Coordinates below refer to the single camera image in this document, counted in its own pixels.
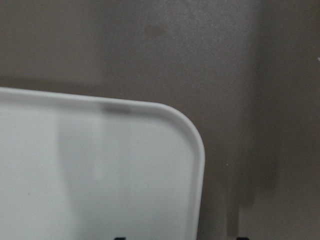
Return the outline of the cream rabbit print tray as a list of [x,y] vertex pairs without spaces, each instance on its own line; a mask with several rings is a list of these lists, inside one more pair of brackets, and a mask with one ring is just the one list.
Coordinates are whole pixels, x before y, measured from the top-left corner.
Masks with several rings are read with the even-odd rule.
[[194,240],[202,138],[165,104],[3,87],[3,240]]

